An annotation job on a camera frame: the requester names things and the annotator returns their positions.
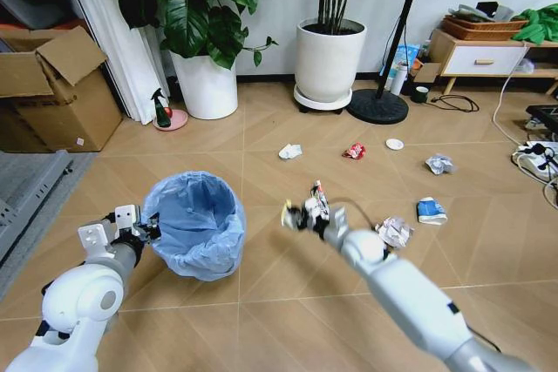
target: trash can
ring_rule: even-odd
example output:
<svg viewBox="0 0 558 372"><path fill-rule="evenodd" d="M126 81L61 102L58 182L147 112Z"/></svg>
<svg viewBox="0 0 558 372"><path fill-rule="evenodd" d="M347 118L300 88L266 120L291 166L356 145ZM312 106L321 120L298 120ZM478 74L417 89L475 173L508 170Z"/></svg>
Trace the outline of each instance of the trash can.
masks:
<svg viewBox="0 0 558 372"><path fill-rule="evenodd" d="M246 218L223 179L208 172L163 179L146 196L143 221L156 213L161 237L153 250L175 273L216 281L240 265Z"/></svg>

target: power strip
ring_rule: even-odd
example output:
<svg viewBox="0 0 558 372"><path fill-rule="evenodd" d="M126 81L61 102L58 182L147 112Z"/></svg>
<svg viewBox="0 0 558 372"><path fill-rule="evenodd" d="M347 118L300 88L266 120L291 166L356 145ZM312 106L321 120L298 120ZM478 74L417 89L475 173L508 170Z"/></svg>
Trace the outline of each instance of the power strip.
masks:
<svg viewBox="0 0 558 372"><path fill-rule="evenodd" d="M536 144L551 149L554 155L557 156L555 160L558 161L558 143L553 141L528 141L526 145L517 147L517 150L512 154L512 161L516 165L532 173L538 179L548 182L558 176L558 167L547 163L545 156L542 154L538 155L534 152L525 152L533 148Z"/></svg>

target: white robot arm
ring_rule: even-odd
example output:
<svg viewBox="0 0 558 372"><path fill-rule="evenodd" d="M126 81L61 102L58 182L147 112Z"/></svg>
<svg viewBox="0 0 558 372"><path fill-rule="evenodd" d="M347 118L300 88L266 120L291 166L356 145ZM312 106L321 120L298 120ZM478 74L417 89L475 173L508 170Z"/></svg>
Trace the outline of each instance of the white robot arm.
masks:
<svg viewBox="0 0 558 372"><path fill-rule="evenodd" d="M451 298L411 262L391 253L376 232L350 230L344 208L330 213L328 207L324 211L324 203L327 206L325 198L317 195L301 209L288 202L282 224L314 231L333 246L417 347L439 358L452 372L535 372L524 361L478 342Z"/></svg>
<svg viewBox="0 0 558 372"><path fill-rule="evenodd" d="M127 205L78 229L87 257L45 287L41 325L7 372L98 370L97 348L120 308L143 246L160 236L157 221L156 214L140 224L140 208Z"/></svg>

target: bottle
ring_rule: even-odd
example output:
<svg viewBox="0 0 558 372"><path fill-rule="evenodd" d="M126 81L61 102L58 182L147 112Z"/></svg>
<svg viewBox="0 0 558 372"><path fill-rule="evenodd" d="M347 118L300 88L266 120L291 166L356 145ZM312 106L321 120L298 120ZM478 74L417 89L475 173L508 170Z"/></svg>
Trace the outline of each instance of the bottle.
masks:
<svg viewBox="0 0 558 372"><path fill-rule="evenodd" d="M160 102L159 98L164 98L160 89L157 89L151 99L155 101L155 116L157 118L157 125L161 128L168 128L171 126L171 119L168 117L165 107Z"/></svg>
<svg viewBox="0 0 558 372"><path fill-rule="evenodd" d="M391 83L390 92L395 96L399 96L401 92L401 87L407 78L407 63L399 63L398 72L395 74L395 78Z"/></svg>

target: electric fan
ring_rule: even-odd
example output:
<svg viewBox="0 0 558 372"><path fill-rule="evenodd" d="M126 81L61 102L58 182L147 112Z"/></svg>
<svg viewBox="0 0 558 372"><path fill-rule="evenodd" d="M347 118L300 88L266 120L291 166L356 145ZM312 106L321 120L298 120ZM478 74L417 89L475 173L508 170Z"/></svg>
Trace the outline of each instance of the electric fan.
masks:
<svg viewBox="0 0 558 372"><path fill-rule="evenodd" d="M390 93L384 94L385 82L387 81L391 64L395 58L399 39L405 28L412 0L405 0L401 15L399 16L397 29L393 36L390 53L385 63L384 71L380 76L378 88L362 89L354 91L352 100L347 106L347 111L355 118L361 119L372 124L396 124L407 117L409 106L399 96Z"/></svg>

